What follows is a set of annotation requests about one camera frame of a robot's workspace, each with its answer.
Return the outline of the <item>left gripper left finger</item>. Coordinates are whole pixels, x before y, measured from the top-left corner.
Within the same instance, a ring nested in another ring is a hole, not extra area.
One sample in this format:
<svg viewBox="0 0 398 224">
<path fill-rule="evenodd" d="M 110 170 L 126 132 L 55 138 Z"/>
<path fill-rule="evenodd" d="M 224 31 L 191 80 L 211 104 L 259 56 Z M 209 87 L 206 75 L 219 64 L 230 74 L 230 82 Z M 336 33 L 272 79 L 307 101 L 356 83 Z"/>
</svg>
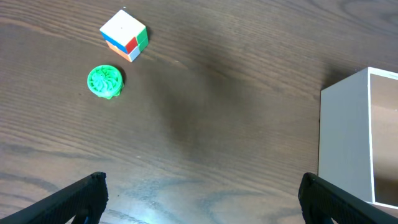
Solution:
<svg viewBox="0 0 398 224">
<path fill-rule="evenodd" d="M 98 224 L 108 202 L 106 174 L 94 172 L 58 192 L 1 219 L 1 224 Z"/>
</svg>

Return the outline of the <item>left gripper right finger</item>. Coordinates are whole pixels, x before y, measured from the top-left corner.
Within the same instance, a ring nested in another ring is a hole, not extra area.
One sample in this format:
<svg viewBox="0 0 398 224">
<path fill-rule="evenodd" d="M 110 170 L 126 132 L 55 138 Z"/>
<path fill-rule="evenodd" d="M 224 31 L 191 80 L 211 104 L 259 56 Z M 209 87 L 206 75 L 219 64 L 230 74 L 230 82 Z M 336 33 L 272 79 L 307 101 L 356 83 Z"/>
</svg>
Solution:
<svg viewBox="0 0 398 224">
<path fill-rule="evenodd" d="M 302 177 L 298 199 L 306 224 L 397 224 L 396 217 L 310 172 Z"/>
</svg>

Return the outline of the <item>green round ridged disc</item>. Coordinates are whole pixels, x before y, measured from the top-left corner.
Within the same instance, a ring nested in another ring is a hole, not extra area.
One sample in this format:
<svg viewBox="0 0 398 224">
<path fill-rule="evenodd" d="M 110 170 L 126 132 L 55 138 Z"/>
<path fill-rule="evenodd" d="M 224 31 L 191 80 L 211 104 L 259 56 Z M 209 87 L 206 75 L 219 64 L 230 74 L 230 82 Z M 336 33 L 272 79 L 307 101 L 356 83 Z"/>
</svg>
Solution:
<svg viewBox="0 0 398 224">
<path fill-rule="evenodd" d="M 112 65 L 99 65 L 87 77 L 89 90 L 100 98 L 110 100 L 124 88 L 122 73 Z"/>
</svg>

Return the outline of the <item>multicolour puzzle cube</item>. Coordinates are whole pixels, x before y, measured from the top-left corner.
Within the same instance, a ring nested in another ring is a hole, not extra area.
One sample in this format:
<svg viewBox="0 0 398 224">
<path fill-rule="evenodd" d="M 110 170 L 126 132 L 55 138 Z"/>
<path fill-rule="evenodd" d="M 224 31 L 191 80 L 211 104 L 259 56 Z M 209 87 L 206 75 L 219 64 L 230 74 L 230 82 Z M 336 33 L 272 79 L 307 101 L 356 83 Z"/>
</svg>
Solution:
<svg viewBox="0 0 398 224">
<path fill-rule="evenodd" d="M 147 27 L 122 9 L 99 31 L 108 47 L 129 62 L 133 62 L 149 44 Z"/>
</svg>

